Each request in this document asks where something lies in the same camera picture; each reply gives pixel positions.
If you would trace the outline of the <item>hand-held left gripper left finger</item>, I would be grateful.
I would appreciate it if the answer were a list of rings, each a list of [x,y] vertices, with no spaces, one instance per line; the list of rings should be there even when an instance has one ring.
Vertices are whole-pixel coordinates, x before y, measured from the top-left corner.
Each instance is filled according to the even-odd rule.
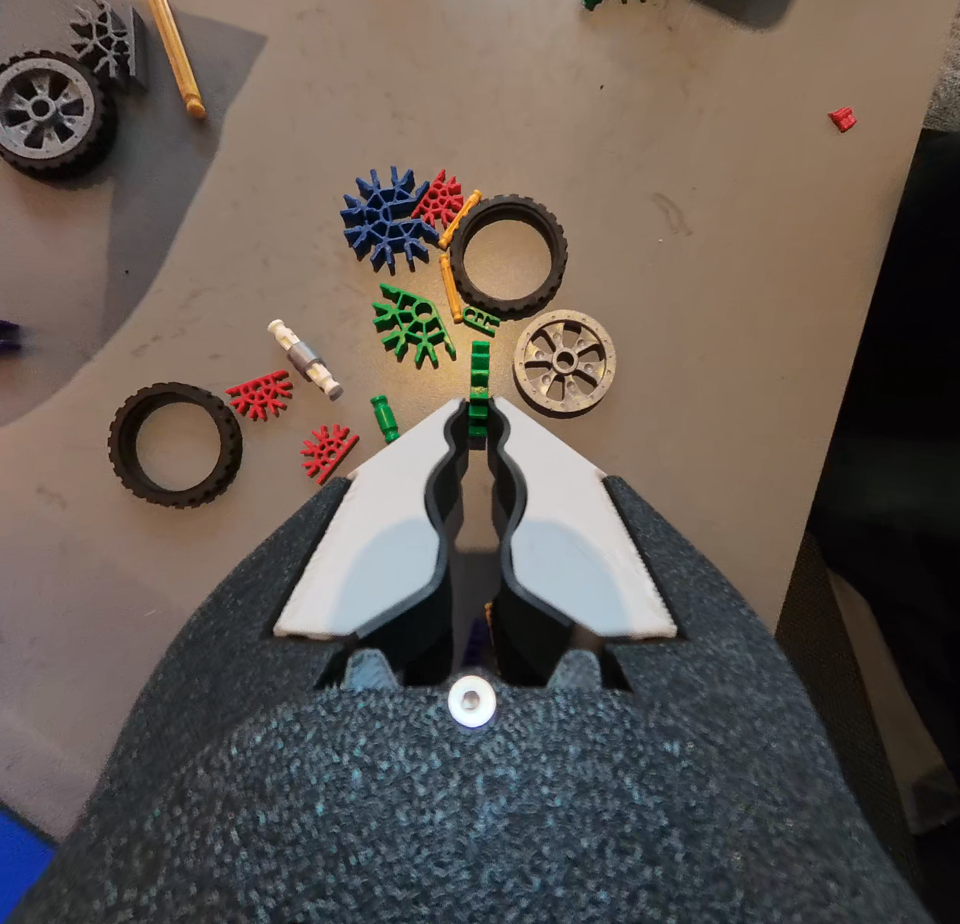
[[[469,449],[468,403],[455,398],[347,478],[349,485],[273,634],[366,638],[422,620],[415,640],[451,623],[450,529]]]

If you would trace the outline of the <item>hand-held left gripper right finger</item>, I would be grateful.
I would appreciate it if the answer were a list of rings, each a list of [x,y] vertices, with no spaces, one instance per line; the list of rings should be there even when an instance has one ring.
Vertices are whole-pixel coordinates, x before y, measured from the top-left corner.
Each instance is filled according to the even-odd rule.
[[[600,638],[677,636],[600,468],[505,398],[489,405],[487,457],[513,595]]]

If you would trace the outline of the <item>red toy connector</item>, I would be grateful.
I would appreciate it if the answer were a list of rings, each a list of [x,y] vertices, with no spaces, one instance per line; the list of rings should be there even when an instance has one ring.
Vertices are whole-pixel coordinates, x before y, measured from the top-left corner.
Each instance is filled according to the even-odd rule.
[[[310,479],[323,486],[358,442],[359,435],[348,426],[323,425],[319,430],[312,430],[311,437],[302,442],[301,466]]]
[[[412,219],[425,222],[429,227],[446,230],[465,205],[462,186],[455,176],[447,177],[441,170],[419,199]]]
[[[287,409],[293,383],[286,370],[277,370],[226,389],[228,404],[238,416],[265,422]]]

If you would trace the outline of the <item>black toy tire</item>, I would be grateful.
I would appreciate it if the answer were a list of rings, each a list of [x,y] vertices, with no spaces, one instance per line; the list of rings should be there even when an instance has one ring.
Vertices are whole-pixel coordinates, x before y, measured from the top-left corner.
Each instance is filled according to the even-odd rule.
[[[497,222],[520,222],[536,231],[547,247],[550,268],[533,291],[511,299],[486,293],[466,270],[466,252],[474,236]],[[498,195],[483,199],[462,218],[446,249],[454,283],[470,306],[496,317],[516,319],[546,306],[559,290],[569,259],[568,242],[556,216],[541,203],[521,195]]]
[[[199,483],[181,490],[160,486],[147,474],[138,455],[138,437],[153,413],[173,404],[189,404],[206,413],[219,435],[213,469]],[[116,411],[106,439],[114,474],[137,498],[174,509],[192,509],[220,497],[234,482],[243,457],[243,439],[234,411],[208,390],[177,381],[144,387]]]

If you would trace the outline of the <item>grey toy wheel hub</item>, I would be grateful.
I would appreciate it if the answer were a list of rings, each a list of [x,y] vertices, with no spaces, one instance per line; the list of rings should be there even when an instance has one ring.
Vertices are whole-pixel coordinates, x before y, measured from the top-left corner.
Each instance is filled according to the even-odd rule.
[[[547,311],[523,330],[513,353],[518,389],[536,409],[564,418],[593,409],[618,368],[614,342],[593,317]]]

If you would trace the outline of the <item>person's black clothing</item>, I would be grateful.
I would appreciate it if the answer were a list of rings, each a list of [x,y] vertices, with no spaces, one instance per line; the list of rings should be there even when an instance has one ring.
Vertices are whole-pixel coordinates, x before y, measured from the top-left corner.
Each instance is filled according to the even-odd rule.
[[[924,129],[810,515],[890,628],[958,637],[958,133]]]

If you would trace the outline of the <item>blue toy connector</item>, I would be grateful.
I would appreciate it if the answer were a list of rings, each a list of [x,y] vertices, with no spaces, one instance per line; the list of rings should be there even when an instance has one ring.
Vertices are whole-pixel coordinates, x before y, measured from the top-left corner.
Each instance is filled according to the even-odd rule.
[[[414,211],[430,189],[430,182],[416,182],[414,171],[403,175],[393,166],[390,185],[384,186],[376,170],[368,179],[356,179],[358,196],[345,195],[340,211],[343,236],[358,259],[369,258],[372,268],[396,273],[396,259],[402,255],[409,269],[416,261],[428,263],[430,248],[437,245],[439,232]]]

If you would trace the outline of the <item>toy wheel with black tire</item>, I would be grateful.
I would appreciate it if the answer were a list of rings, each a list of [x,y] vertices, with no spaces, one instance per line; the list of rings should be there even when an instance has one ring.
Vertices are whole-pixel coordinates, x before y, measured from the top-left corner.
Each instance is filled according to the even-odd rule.
[[[44,50],[1,66],[1,157],[16,171],[45,182],[83,177],[117,131],[114,97],[77,60]]]

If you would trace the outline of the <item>long yellow toy rod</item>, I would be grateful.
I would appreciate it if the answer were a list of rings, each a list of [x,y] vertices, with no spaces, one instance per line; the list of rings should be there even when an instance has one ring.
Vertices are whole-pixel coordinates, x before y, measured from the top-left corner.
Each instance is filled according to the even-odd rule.
[[[198,121],[207,120],[207,108],[169,0],[147,0],[147,3],[187,114]]]

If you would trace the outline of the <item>grey toy connector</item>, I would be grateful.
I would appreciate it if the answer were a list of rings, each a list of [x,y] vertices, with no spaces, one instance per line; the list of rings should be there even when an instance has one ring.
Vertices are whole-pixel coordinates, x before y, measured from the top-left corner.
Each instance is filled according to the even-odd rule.
[[[109,0],[91,0],[88,8],[78,5],[76,13],[69,25],[78,61],[105,86],[147,92],[147,35],[138,11],[126,4],[118,13]]]

